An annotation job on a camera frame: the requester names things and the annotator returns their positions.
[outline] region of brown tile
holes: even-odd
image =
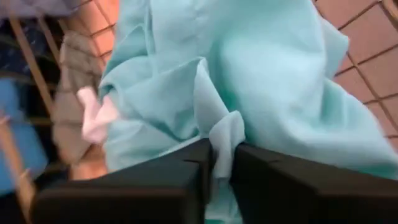
[[[88,1],[91,1],[91,0],[68,0],[68,1],[65,1],[65,3],[68,4],[68,7],[75,8],[75,7],[81,6],[82,4],[84,4]]]
[[[109,26],[93,1],[80,6],[76,16],[82,19],[91,34]]]
[[[94,40],[91,37],[80,35],[77,32],[66,32],[63,36],[63,43],[73,49],[81,50],[92,56],[98,55]]]
[[[98,58],[98,65],[101,68],[101,71],[104,72],[105,71],[105,64],[106,62],[103,61],[103,58]]]
[[[339,72],[346,70],[347,68],[351,68],[353,65],[353,63],[351,62],[351,60],[348,58],[348,56],[346,55],[343,59],[343,61],[341,62],[341,65],[338,69]]]
[[[317,6],[323,16],[335,27],[340,28],[354,16],[377,0],[319,0]]]
[[[108,53],[108,54],[102,56],[102,58],[103,58],[103,60],[104,60],[105,62],[107,62],[109,59],[111,59],[111,55],[112,55],[112,53]]]
[[[77,18],[77,16],[71,16],[66,20],[68,29],[74,30],[79,34],[90,35],[87,27],[82,24],[82,21]]]
[[[94,41],[98,46],[99,54],[103,55],[109,52],[113,48],[114,34],[111,28],[101,31],[98,35],[95,35]]]
[[[386,114],[384,113],[383,109],[381,108],[379,103],[371,103],[367,105],[369,110],[375,115],[375,117],[379,120],[381,127],[384,130],[384,133],[387,136],[392,136],[398,134],[397,130],[391,124],[391,121],[387,118]]]
[[[119,17],[119,0],[95,0],[105,14],[111,25],[115,24]]]
[[[341,30],[350,39],[349,52],[357,63],[398,44],[398,32],[380,5]]]
[[[390,139],[390,143],[392,145],[392,147],[394,147],[394,149],[396,151],[398,151],[398,138],[392,138]]]
[[[390,112],[392,119],[398,123],[398,96],[383,100],[383,103]]]
[[[366,86],[356,68],[352,68],[337,77],[335,82],[340,84],[349,94],[355,96],[362,102],[374,100],[373,94]]]
[[[100,145],[90,146],[83,158],[70,169],[70,177],[73,180],[97,178],[107,173],[105,154]]]
[[[359,66],[381,97],[398,93],[397,59],[398,48],[395,48]]]

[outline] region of black plastic object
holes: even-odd
[[[41,191],[30,211],[41,223],[203,223],[213,167],[210,142],[84,181]]]
[[[56,182],[65,181],[67,177],[68,167],[60,164],[56,169],[46,170],[34,181],[34,184],[40,190],[50,187]],[[0,223],[27,224],[14,192],[0,196]]]
[[[231,185],[247,224],[398,220],[398,182],[247,144]]]

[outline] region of fabric fold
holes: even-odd
[[[120,6],[99,88],[122,117],[108,125],[104,144],[111,170],[210,138],[221,184],[241,141],[397,178],[398,157],[374,116],[331,80],[348,38],[310,0]],[[233,194],[223,189],[225,197],[215,193],[208,206],[208,223],[239,222]]]
[[[93,87],[86,86],[78,90],[77,97],[84,106],[82,136],[90,143],[102,144],[106,137],[106,125],[119,118],[119,113],[109,96],[103,98],[103,104],[97,102]]]

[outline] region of gray fabric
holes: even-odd
[[[70,164],[78,162],[91,145],[81,138],[83,108],[76,96],[81,87],[97,89],[101,79],[99,60],[89,47],[91,42],[89,37],[68,32],[60,51],[62,72],[52,115],[53,140],[61,158]]]
[[[74,11],[79,0],[1,0],[0,18],[10,15],[35,17],[41,14],[67,16]]]

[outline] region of light blue cloth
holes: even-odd
[[[226,181],[245,138],[395,179],[398,158],[374,116],[331,80],[347,48],[311,0],[121,0],[99,90],[123,117],[109,125],[108,167],[209,137],[219,184],[208,223],[241,223]]]
[[[24,120],[24,115],[19,111],[19,96],[11,79],[0,79],[0,109],[4,110],[4,114],[10,116],[12,120],[20,121],[10,122],[10,129],[25,168],[29,168],[31,177],[36,178],[43,173],[47,158],[33,127],[21,122]],[[14,188],[14,178],[0,144],[0,195],[9,193]]]

